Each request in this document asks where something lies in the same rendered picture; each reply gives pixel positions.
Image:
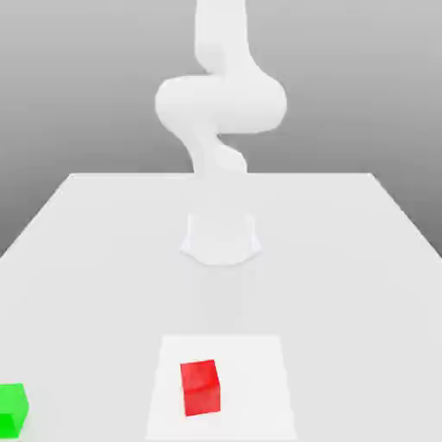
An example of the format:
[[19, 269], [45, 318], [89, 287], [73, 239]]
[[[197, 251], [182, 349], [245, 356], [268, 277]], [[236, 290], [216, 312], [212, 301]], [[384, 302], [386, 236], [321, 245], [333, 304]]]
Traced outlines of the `small red cube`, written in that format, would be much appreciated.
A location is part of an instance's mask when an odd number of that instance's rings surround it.
[[181, 387], [186, 417], [221, 411], [221, 389], [213, 359], [182, 363]]

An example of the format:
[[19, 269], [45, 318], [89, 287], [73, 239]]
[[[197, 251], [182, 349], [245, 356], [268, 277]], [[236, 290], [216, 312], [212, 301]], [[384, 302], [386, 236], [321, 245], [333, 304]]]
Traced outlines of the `small green cube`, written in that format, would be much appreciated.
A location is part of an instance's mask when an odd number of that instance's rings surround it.
[[0, 439], [20, 436], [29, 404], [22, 383], [0, 384]]

